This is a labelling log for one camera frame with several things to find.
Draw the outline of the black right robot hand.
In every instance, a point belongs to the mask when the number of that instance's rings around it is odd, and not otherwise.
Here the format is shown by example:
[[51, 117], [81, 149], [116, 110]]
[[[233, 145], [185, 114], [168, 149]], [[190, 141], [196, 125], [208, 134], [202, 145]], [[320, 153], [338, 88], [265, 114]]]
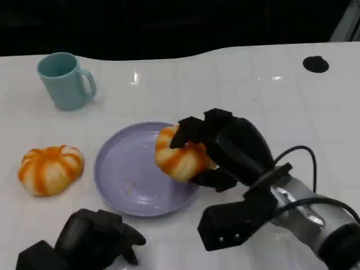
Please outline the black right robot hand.
[[204, 113], [203, 120], [193, 116], [180, 120], [170, 148], [180, 149], [191, 142], [202, 143], [206, 155], [218, 167], [197, 173], [190, 181], [217, 192], [238, 183], [252, 186], [275, 166], [270, 148], [256, 126], [229, 111], [213, 108]]

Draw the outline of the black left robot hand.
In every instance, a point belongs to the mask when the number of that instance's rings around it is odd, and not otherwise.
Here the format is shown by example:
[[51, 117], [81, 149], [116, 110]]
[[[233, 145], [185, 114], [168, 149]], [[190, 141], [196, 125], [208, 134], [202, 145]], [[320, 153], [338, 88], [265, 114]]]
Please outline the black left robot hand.
[[80, 209], [66, 221], [55, 251], [72, 269], [105, 269], [118, 257], [137, 266], [133, 246], [145, 244], [146, 238], [124, 223], [121, 215], [101, 209]]

